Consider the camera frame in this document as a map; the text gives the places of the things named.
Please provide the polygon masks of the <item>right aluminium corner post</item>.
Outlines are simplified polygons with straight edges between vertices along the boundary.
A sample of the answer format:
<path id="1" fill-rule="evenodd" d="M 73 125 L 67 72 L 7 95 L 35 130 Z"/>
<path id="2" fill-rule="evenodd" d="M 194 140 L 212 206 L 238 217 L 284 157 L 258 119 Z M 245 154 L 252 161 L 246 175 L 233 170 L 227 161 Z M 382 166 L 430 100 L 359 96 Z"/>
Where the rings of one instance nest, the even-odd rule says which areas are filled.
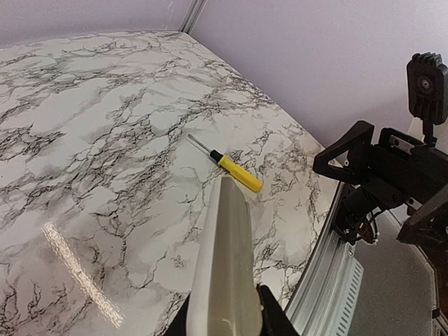
<path id="1" fill-rule="evenodd" d="M 190 7 L 185 14 L 185 17 L 182 21 L 179 31 L 190 34 L 199 19 L 199 16 L 205 7 L 207 0 L 192 0 Z"/>

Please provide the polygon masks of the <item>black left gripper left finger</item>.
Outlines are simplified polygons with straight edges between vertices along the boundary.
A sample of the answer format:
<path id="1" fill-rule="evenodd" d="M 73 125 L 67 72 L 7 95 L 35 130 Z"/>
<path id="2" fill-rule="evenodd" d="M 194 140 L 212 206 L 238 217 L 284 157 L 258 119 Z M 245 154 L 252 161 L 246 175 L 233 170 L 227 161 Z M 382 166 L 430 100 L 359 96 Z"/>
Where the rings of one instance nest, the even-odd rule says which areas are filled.
<path id="1" fill-rule="evenodd" d="M 186 336 L 188 303 L 184 302 L 166 330 L 166 336 Z"/>

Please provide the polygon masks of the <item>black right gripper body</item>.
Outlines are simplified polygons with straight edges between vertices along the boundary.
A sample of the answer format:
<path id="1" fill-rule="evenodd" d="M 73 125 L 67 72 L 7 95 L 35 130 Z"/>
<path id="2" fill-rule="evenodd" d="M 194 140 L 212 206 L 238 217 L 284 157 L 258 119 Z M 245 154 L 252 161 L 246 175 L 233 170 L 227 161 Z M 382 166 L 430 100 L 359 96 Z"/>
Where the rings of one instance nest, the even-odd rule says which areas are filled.
<path id="1" fill-rule="evenodd" d="M 447 154 L 393 128 L 382 129 L 373 145 L 373 130 L 352 127 L 341 138 L 349 161 L 341 181 L 353 189 L 342 200 L 345 213 L 425 205 L 447 185 Z"/>

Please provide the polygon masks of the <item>white remote control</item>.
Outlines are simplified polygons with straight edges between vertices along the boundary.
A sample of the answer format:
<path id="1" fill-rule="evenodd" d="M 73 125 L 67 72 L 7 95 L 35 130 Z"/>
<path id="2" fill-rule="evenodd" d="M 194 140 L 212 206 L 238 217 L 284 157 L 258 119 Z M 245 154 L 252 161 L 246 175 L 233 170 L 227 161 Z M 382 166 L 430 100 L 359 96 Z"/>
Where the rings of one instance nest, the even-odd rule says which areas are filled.
<path id="1" fill-rule="evenodd" d="M 186 314 L 187 335 L 260 335 L 251 217 L 230 177 L 212 186 Z"/>

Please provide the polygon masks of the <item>aluminium front table rail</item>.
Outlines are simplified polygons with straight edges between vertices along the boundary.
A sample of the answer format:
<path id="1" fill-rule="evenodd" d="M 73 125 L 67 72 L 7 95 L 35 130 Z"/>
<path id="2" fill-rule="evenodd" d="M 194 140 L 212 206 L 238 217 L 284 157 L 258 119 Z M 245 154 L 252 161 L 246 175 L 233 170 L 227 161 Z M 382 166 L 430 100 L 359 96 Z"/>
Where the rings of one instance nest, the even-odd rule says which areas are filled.
<path id="1" fill-rule="evenodd" d="M 285 313 L 299 335 L 348 335 L 363 279 L 355 247 L 332 229 L 342 198 L 340 183 L 305 271 Z"/>

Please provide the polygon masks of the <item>yellow handled screwdriver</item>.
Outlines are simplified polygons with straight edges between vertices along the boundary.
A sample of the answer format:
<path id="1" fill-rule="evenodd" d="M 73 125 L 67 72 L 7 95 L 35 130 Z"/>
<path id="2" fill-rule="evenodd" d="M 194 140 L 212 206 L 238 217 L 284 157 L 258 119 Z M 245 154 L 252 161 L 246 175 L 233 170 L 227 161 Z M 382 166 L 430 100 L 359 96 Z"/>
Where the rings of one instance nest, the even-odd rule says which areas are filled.
<path id="1" fill-rule="evenodd" d="M 263 183 L 257 179 L 254 175 L 249 173 L 242 166 L 234 163 L 226 155 L 219 153 L 217 150 L 211 150 L 206 147 L 202 142 L 196 139 L 192 134 L 188 134 L 188 138 L 195 142 L 198 146 L 204 149 L 209 157 L 220 167 L 226 170 L 231 177 L 236 179 L 242 185 L 246 186 L 251 191 L 258 193 L 263 187 Z"/>

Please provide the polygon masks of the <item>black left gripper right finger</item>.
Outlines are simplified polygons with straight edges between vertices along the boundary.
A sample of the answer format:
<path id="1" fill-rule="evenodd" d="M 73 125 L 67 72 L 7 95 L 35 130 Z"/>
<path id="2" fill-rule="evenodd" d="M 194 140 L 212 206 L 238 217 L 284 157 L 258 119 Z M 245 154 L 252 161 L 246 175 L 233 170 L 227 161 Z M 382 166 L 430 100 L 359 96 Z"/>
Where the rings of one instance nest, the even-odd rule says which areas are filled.
<path id="1" fill-rule="evenodd" d="M 298 336 L 271 290 L 266 285 L 257 285 L 262 306 L 261 336 Z"/>

